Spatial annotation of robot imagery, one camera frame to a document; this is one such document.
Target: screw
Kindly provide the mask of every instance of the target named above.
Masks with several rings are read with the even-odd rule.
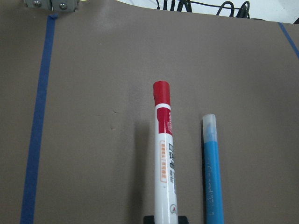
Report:
[[[33,5],[37,8],[39,8],[40,6],[42,6],[41,1],[33,1]]]
[[[62,9],[62,10],[66,10],[67,5],[65,3],[60,3],[59,8]]]

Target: white surface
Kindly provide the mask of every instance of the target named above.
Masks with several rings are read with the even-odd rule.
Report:
[[[118,0],[131,5],[157,8],[156,0]],[[158,0],[160,3],[160,10],[163,9],[164,0]],[[211,5],[221,5],[225,0],[194,0]],[[231,0],[236,8],[239,8],[245,0]],[[250,9],[249,14],[251,18],[259,18],[267,21],[277,21],[294,23],[299,17],[299,0],[249,0]],[[170,10],[171,0],[168,0],[167,10]],[[207,7],[192,3],[192,11],[194,13],[202,14],[216,14],[219,8]],[[220,15],[229,16],[230,10],[223,9]]]

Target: black wire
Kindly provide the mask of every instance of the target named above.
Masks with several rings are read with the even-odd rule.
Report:
[[[220,6],[218,12],[216,15],[219,15],[221,10],[223,9],[223,7],[226,5],[226,4],[230,4],[231,5],[231,9],[230,9],[230,15],[229,17],[234,17],[234,12],[235,12],[235,7],[234,7],[234,4],[231,2],[231,1],[225,1],[223,2],[223,4]]]
[[[178,8],[177,8],[177,12],[181,12],[181,11],[182,11],[182,9],[183,9],[183,5],[184,5],[183,1],[182,1],[182,0],[179,0]]]
[[[163,10],[167,10],[167,0],[164,0]]]
[[[160,9],[160,4],[159,4],[159,1],[158,0],[156,0],[156,2],[157,2],[157,9]]]
[[[258,18],[251,18],[252,20],[263,20],[263,19],[258,19]]]
[[[186,11],[187,11],[187,12],[190,12],[190,9],[189,9],[189,6],[188,6],[187,1],[186,1],[186,0],[183,0],[183,3],[184,3],[184,6],[185,6],[185,8],[186,8]]]
[[[239,9],[239,11],[238,11],[238,14],[237,14],[237,18],[250,18],[250,16],[249,16],[249,8],[250,8],[250,3],[249,3],[249,1],[246,1],[246,2],[244,2],[242,5],[241,5],[241,7],[240,7],[240,9]]]
[[[188,2],[189,12],[191,13],[192,12],[191,1],[187,0],[187,2]]]
[[[198,1],[190,1],[191,3],[194,4],[199,4],[199,5],[203,5],[203,6],[210,6],[210,7],[216,7],[216,8],[220,8],[221,6],[216,6],[216,5],[210,5],[210,4],[206,4],[206,3],[202,3],[202,2],[198,2]]]
[[[176,4],[176,0],[172,0],[171,1],[171,7],[170,7],[170,11],[174,11],[174,6]]]

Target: metal bracket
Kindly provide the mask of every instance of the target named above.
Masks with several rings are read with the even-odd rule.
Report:
[[[42,8],[51,11],[74,12],[79,0],[24,0],[29,8]]]

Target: red marker cap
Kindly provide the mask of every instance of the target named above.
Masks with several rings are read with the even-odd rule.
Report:
[[[155,106],[158,104],[170,105],[170,87],[166,81],[159,81],[154,83],[154,100]]]

